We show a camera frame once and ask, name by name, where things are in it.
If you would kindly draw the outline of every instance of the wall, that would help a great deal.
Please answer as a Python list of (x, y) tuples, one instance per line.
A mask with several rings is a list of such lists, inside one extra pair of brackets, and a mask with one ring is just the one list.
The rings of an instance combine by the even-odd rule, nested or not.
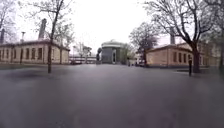
[[(32, 49), (35, 49), (35, 56), (32, 58)], [(42, 58), (38, 58), (38, 49), (42, 48)], [(23, 49), (23, 57), (21, 59), (21, 50)], [(46, 44), (33, 44), (33, 45), (17, 45), (15, 47), (0, 47), (1, 51), (1, 62), (13, 62), (13, 63), (39, 63), (39, 64), (47, 64), (48, 62), (48, 46)], [(62, 63), (69, 63), (69, 51), (62, 50)], [(52, 46), (52, 63), (59, 64), (60, 63), (60, 50), (56, 46)]]
[(0, 61), (2, 62), (10, 62), (11, 61), (11, 47), (7, 46), (7, 47), (0, 47)]
[(146, 55), (148, 65), (167, 66), (168, 49), (149, 52)]
[[(147, 53), (147, 64), (152, 66), (168, 66), (168, 67), (186, 67), (189, 65), (189, 57), (192, 58), (193, 64), (193, 55), (190, 52), (167, 48), (158, 51), (152, 51)], [(209, 66), (209, 57), (206, 55), (200, 55), (200, 65)]]

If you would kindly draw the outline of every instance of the building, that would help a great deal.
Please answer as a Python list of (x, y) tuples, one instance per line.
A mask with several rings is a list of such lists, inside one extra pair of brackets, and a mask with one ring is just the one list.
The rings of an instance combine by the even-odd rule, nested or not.
[[(208, 48), (207, 44), (198, 43), (199, 63), (202, 67), (210, 66)], [(169, 44), (147, 51), (147, 64), (152, 67), (187, 67), (189, 59), (193, 61), (193, 54), (187, 43)]]
[[(47, 64), (49, 43), (50, 40), (36, 40), (17, 44), (1, 44), (0, 62)], [(68, 64), (69, 49), (53, 42), (51, 58), (52, 64)]]
[(122, 50), (124, 44), (116, 41), (109, 41), (102, 44), (101, 61), (108, 64), (126, 63), (126, 57), (123, 56)]

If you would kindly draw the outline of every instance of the roof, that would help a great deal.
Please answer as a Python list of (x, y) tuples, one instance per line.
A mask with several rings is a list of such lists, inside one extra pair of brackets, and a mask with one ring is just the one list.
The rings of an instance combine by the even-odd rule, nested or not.
[[(0, 47), (15, 47), (15, 46), (24, 46), (24, 45), (37, 45), (37, 44), (49, 44), (50, 40), (33, 40), (33, 41), (24, 41), (24, 42), (17, 42), (17, 43), (9, 43), (9, 44), (1, 44)], [(56, 41), (53, 41), (52, 46), (61, 48), (59, 44), (56, 43)], [(66, 47), (62, 47), (63, 50), (70, 51), (70, 49)]]
[(154, 51), (160, 51), (160, 50), (165, 50), (165, 49), (177, 49), (180, 51), (185, 51), (185, 52), (190, 52), (190, 53), (192, 52), (191, 50), (189, 50), (187, 48), (178, 47), (175, 44), (170, 44), (170, 45), (165, 45), (162, 47), (154, 48), (154, 49), (148, 50), (147, 52), (154, 52)]
[(102, 47), (119, 47), (122, 48), (124, 46), (124, 43), (117, 42), (117, 41), (109, 41), (102, 43)]

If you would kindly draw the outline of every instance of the pavement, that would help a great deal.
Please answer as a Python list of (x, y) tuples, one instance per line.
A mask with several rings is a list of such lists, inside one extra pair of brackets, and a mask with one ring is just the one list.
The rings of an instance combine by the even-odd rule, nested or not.
[(223, 128), (224, 79), (118, 65), (0, 70), (0, 128)]

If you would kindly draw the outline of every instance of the window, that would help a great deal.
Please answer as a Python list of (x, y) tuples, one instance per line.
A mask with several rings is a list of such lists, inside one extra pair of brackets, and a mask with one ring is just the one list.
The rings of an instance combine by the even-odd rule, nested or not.
[(7, 59), (9, 58), (9, 50), (8, 49), (6, 50), (6, 58)]
[(26, 59), (28, 60), (30, 58), (30, 50), (29, 48), (26, 49)]
[(184, 54), (184, 63), (187, 63), (187, 55)]
[(179, 53), (179, 62), (181, 63), (182, 62), (182, 54)]
[(206, 58), (203, 58), (203, 65), (206, 65)]
[(5, 50), (3, 49), (2, 50), (2, 58), (4, 58), (4, 56), (5, 56), (4, 54), (5, 54)]
[(51, 58), (52, 58), (52, 60), (54, 60), (54, 49), (52, 49), (52, 51), (51, 51)]
[(191, 55), (188, 55), (188, 61), (191, 59)]
[(42, 48), (38, 48), (38, 59), (42, 59)]
[(20, 58), (23, 59), (23, 49), (21, 49)]
[(177, 53), (176, 52), (173, 53), (173, 62), (177, 62)]
[(14, 49), (14, 59), (16, 59), (16, 49)]
[(201, 63), (201, 57), (199, 57), (199, 65), (201, 65), (202, 63)]
[(32, 57), (31, 57), (31, 59), (35, 59), (35, 52), (36, 52), (36, 49), (32, 48)]

